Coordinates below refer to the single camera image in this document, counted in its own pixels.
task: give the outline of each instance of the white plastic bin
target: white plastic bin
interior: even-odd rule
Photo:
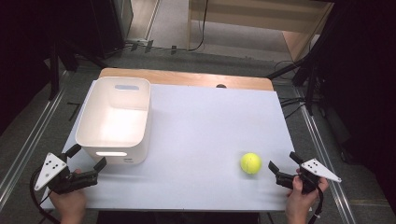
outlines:
[[[101,77],[83,108],[76,141],[95,161],[138,164],[148,154],[150,84],[137,77]]]

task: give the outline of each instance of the person's left hand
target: person's left hand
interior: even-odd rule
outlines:
[[[81,170],[77,169],[75,172],[80,174]],[[83,189],[78,189],[66,194],[52,192],[49,198],[61,214],[61,223],[81,223],[85,215],[85,205],[87,203]]]

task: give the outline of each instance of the ball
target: ball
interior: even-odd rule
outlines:
[[[262,159],[257,154],[249,152],[241,158],[241,168],[249,175],[257,174],[262,168]]]

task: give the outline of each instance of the gray floor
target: gray floor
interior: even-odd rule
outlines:
[[[151,38],[155,40],[154,43],[158,44],[159,47],[166,47],[162,45],[182,46],[181,40],[179,42],[166,40],[169,42],[165,43],[164,31],[156,27],[161,26],[158,23],[158,21],[161,21],[158,19],[161,17],[161,12],[159,10],[156,18],[157,23],[153,25],[151,33]],[[235,28],[239,29],[232,26],[224,26],[223,28],[229,29],[229,31],[224,31],[224,34],[235,32],[233,30]],[[248,41],[240,42],[235,39],[229,39],[227,35],[223,36],[227,37],[227,39],[217,40],[215,35],[217,30],[218,28],[214,26],[212,32],[210,32],[210,25],[207,26],[208,33],[207,38],[205,38],[208,41],[205,42],[205,50],[207,51],[193,53],[181,51],[171,55],[170,51],[159,49],[152,49],[150,53],[145,53],[144,49],[136,51],[125,50],[107,59],[106,63],[120,68],[147,68],[230,76],[264,77],[274,71],[276,62],[290,59],[290,56],[286,53],[287,49],[284,40],[278,31],[256,30],[244,32],[244,34],[252,33],[246,39],[257,39],[254,37],[257,34],[256,32],[265,32],[271,36],[267,38],[268,42],[264,41],[258,44],[263,47],[263,50],[258,52],[249,50],[254,48],[245,45]],[[281,63],[277,66],[277,69],[285,65],[287,63]],[[59,153],[62,150],[75,120],[72,117],[75,107],[69,103],[82,103],[92,80],[97,79],[99,73],[100,70],[94,65],[81,61],[81,67],[78,71],[75,74],[69,74],[69,79],[66,79],[68,82],[64,84],[63,98],[50,119],[46,131],[42,133],[39,141],[33,147],[34,150],[29,162],[24,168],[22,167],[21,176],[7,198],[6,204],[2,207],[0,223],[38,223],[42,218],[35,210],[28,193],[30,175],[43,161],[47,152]],[[295,90],[288,80],[292,75],[293,73],[290,72],[274,80],[275,90],[279,97],[296,96]],[[48,103],[47,97],[49,94],[49,87],[43,89],[0,136],[0,181],[5,179],[12,162],[17,158],[30,132],[35,127],[36,121]],[[285,115],[295,108],[296,105],[285,107]],[[314,113],[315,121],[327,152],[331,157],[334,170],[343,178],[341,186],[349,199],[356,223],[396,223],[396,218],[385,200],[381,188],[377,185],[374,175],[363,166],[348,165],[342,162],[339,156],[340,148],[334,140],[329,124],[320,116],[316,108]],[[311,134],[306,127],[302,111],[299,110],[288,118],[287,124],[295,150],[304,158],[316,157],[317,152],[312,142]],[[95,223],[96,215],[96,211],[89,211],[84,223]],[[271,223],[267,213],[262,213],[261,215],[262,223]],[[343,223],[330,190],[325,193],[325,205],[321,216],[322,218],[317,220],[317,223]],[[274,223],[286,223],[285,216],[281,212],[271,213],[271,218]]]

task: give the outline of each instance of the hand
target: hand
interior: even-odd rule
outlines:
[[[321,177],[318,186],[324,192],[329,187],[329,183],[326,178]],[[289,224],[305,224],[308,210],[318,197],[317,189],[308,194],[302,194],[302,190],[303,181],[297,175],[293,179],[293,191],[286,204],[286,217]]]
[[[75,172],[80,174],[81,170],[77,169]],[[62,224],[78,224],[82,222],[87,203],[83,189],[66,194],[52,192],[49,198],[61,214]]]

